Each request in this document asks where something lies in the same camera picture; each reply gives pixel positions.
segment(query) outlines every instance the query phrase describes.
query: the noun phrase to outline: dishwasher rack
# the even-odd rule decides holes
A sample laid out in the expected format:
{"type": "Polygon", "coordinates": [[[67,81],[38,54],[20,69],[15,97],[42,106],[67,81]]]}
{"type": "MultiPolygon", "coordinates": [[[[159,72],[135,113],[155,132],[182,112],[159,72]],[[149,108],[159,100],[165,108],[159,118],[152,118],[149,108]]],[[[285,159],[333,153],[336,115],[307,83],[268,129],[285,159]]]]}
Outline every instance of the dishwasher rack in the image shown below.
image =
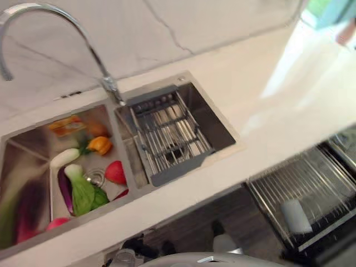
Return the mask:
{"type": "Polygon", "coordinates": [[[177,90],[130,106],[147,177],[154,186],[200,166],[214,152],[177,90]]]}
{"type": "Polygon", "coordinates": [[[247,181],[258,205],[290,250],[304,253],[356,214],[356,183],[325,152],[312,148],[247,181]],[[288,230],[280,206],[299,200],[312,233],[288,230]]]}

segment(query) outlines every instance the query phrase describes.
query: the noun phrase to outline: chrome faucet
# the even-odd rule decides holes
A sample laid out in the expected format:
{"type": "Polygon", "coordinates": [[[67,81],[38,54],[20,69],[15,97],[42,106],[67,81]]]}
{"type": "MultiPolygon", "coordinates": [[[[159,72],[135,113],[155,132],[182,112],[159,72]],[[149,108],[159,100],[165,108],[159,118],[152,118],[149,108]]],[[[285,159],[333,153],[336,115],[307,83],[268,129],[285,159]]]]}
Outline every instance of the chrome faucet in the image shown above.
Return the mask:
{"type": "Polygon", "coordinates": [[[119,104],[125,105],[125,102],[121,98],[120,92],[118,91],[117,84],[116,84],[115,80],[109,74],[109,72],[107,71],[103,62],[101,61],[99,55],[95,51],[85,29],[70,14],[68,14],[67,12],[65,12],[64,10],[62,10],[56,6],[53,6],[53,5],[47,4],[47,3],[17,4],[15,6],[9,7],[8,9],[5,9],[4,11],[1,12],[1,14],[0,14],[0,73],[6,81],[13,80],[13,76],[6,66],[6,63],[4,60],[4,54],[3,54],[3,39],[4,39],[4,36],[6,35],[6,30],[7,30],[8,26],[10,25],[10,23],[14,19],[16,19],[20,15],[30,12],[30,11],[49,12],[49,13],[58,15],[59,17],[69,21],[69,23],[71,25],[73,25],[76,30],[78,30],[78,33],[85,40],[86,46],[88,47],[91,55],[93,56],[95,62],[97,63],[100,71],[103,74],[103,77],[99,79],[100,84],[107,92],[113,94],[115,100],[119,104]]]}

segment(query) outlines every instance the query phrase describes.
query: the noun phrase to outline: white countertop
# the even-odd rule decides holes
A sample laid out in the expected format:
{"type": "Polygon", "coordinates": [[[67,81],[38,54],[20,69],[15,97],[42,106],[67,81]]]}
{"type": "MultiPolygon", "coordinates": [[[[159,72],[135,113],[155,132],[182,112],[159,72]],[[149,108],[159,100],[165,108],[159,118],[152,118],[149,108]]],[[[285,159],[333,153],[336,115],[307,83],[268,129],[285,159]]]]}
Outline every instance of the white countertop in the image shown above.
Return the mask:
{"type": "MultiPolygon", "coordinates": [[[[356,121],[356,55],[327,36],[298,28],[259,36],[128,78],[128,91],[189,70],[240,134],[246,149],[202,167],[81,227],[0,262],[1,266],[67,266],[100,252],[301,152],[356,121]]],[[[105,98],[93,90],[83,103],[105,98]]],[[[3,125],[40,120],[44,108],[3,125]]]]}

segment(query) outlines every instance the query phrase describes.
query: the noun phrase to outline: marble wall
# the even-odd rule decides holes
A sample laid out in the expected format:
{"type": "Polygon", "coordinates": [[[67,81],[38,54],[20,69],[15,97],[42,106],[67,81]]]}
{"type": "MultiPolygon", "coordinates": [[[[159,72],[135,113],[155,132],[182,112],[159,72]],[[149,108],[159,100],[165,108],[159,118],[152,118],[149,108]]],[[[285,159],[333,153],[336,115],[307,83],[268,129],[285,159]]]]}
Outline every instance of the marble wall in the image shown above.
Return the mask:
{"type": "MultiPolygon", "coordinates": [[[[2,0],[0,9],[22,2],[2,0]]],[[[303,0],[47,2],[76,17],[112,75],[123,78],[285,27],[303,0]]],[[[92,87],[100,76],[74,28],[51,14],[15,20],[3,52],[15,79],[0,81],[0,120],[92,87]]]]}

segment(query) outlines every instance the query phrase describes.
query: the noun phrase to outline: floor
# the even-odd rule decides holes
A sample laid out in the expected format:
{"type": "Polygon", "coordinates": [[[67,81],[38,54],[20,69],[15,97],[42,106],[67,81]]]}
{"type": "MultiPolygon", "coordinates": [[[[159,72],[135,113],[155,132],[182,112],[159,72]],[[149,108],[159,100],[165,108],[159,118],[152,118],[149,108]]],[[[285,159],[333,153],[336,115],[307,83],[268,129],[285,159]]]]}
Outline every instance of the floor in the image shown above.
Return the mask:
{"type": "Polygon", "coordinates": [[[175,244],[178,253],[212,251],[211,223],[219,219],[244,253],[285,264],[279,258],[283,249],[270,225],[245,188],[240,188],[155,230],[144,243],[160,249],[165,240],[175,244]]]}

